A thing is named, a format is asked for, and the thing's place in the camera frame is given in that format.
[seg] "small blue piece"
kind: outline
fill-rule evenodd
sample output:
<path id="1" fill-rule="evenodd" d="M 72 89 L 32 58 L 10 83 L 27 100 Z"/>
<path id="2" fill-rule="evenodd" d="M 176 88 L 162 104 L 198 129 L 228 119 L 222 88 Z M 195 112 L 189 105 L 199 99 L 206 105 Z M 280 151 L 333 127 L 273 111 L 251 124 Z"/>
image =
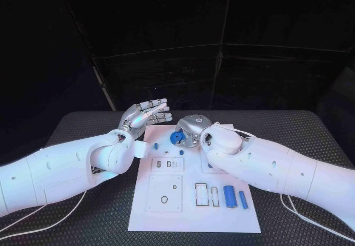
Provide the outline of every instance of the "small blue piece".
<path id="1" fill-rule="evenodd" d="M 235 193 L 234 193 L 234 187 L 225 186 L 224 187 L 224 198 L 225 198 L 225 205 L 228 208 L 237 207 L 237 199 L 235 199 Z"/>
<path id="2" fill-rule="evenodd" d="M 248 209 L 248 204 L 247 204 L 247 200 L 245 200 L 245 196 L 244 196 L 244 191 L 239 191 L 239 196 L 241 196 L 241 200 L 242 200 L 242 208 Z"/>
<path id="3" fill-rule="evenodd" d="M 176 145 L 177 141 L 182 141 L 185 139 L 185 135 L 182 131 L 173 132 L 170 135 L 170 142 L 173 145 Z"/>

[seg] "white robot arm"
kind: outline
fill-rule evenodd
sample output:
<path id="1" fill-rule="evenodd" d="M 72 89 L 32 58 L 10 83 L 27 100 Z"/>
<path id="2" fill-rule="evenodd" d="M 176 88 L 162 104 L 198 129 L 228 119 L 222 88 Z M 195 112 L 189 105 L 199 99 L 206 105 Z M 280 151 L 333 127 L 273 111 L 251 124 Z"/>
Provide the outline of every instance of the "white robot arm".
<path id="1" fill-rule="evenodd" d="M 213 168 L 254 187 L 312 202 L 355 230 L 355 170 L 314 160 L 276 142 L 212 124 L 202 115 L 180 119 L 176 145 L 200 144 Z"/>
<path id="2" fill-rule="evenodd" d="M 172 120 L 166 111 L 166 99 L 133 105 L 118 129 L 50 146 L 0 167 L 0 217 L 68 199 L 124 173 L 133 158 L 147 154 L 147 143 L 134 139 L 146 125 Z"/>

